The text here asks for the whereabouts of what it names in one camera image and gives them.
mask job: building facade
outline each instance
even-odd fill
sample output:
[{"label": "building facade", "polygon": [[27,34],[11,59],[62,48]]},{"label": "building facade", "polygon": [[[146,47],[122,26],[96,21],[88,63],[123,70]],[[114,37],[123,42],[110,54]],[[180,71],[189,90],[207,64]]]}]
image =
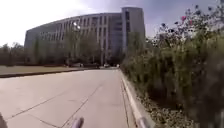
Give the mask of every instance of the building facade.
[{"label": "building facade", "polygon": [[80,26],[80,32],[87,34],[94,31],[97,42],[100,43],[104,54],[101,59],[107,60],[121,49],[126,51],[129,32],[138,32],[141,39],[145,39],[144,14],[141,8],[124,7],[120,13],[99,13],[82,15],[54,21],[39,27],[27,30],[25,48],[32,52],[32,47],[37,37],[41,40],[55,43],[65,41],[65,32]]}]

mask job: green hedge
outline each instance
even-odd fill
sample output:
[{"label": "green hedge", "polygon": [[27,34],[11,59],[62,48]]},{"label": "green hedge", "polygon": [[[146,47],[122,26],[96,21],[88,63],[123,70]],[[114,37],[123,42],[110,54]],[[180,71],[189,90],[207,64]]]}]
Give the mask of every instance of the green hedge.
[{"label": "green hedge", "polygon": [[212,117],[221,110],[211,112],[212,107],[224,107],[221,91],[224,90],[223,37],[193,39],[174,47],[155,47],[126,57],[121,68],[141,98],[181,107],[202,124],[213,121]]}]

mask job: curb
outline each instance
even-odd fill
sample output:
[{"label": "curb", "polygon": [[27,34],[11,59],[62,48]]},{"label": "curb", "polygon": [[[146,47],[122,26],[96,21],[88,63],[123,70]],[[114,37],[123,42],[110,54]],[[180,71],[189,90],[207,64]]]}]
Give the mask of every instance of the curb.
[{"label": "curb", "polygon": [[52,71],[52,72],[32,72],[32,73],[19,73],[19,74],[3,74],[3,75],[0,75],[0,78],[24,77],[24,76],[45,75],[45,74],[55,74],[55,73],[84,71],[84,70],[89,70],[89,69],[74,69],[74,70],[67,70],[67,71]]},{"label": "curb", "polygon": [[132,108],[132,112],[133,112],[137,127],[138,128],[153,128],[154,126],[152,124],[150,124],[147,121],[147,118],[144,117],[142,115],[142,113],[140,112],[140,110],[138,108],[138,105],[137,105],[136,101],[134,100],[134,96],[132,95],[132,93],[131,93],[131,91],[128,87],[129,85],[127,83],[127,80],[124,78],[124,74],[121,70],[120,70],[120,73],[122,75],[122,82],[123,82],[123,85],[124,85],[125,90],[127,92],[128,99],[129,99],[129,102],[130,102],[130,105],[131,105],[131,108]]}]

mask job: lamp post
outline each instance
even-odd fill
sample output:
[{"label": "lamp post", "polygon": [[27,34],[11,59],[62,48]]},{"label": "lamp post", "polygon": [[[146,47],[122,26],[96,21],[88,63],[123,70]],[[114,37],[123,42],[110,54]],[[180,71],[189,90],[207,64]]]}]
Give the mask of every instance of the lamp post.
[{"label": "lamp post", "polygon": [[80,40],[80,29],[81,29],[81,27],[76,23],[76,22],[74,22],[73,23],[73,30],[74,30],[74,36],[75,36],[75,40],[76,40],[76,43],[75,43],[75,46],[74,46],[74,48],[75,48],[75,55],[76,55],[76,57],[78,57],[78,43],[79,43],[79,40]]}]

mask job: grass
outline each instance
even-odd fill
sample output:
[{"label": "grass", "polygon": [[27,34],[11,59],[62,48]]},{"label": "grass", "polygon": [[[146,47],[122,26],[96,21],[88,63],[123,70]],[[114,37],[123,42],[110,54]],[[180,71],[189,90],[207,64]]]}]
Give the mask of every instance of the grass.
[{"label": "grass", "polygon": [[13,66],[13,67],[0,66],[0,75],[25,74],[25,73],[35,73],[35,72],[69,71],[69,70],[76,70],[76,69],[78,68],[41,67],[41,66]]}]

